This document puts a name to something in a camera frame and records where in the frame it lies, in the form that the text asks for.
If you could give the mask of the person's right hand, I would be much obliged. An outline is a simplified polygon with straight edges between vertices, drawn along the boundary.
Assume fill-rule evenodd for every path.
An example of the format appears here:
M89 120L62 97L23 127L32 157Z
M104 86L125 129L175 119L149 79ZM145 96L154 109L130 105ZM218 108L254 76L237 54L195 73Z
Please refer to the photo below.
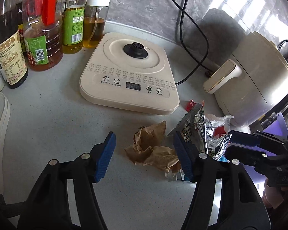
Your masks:
M271 187L268 185L268 181L269 180L266 179L264 183L262 201L266 208L276 209L288 199L288 187Z

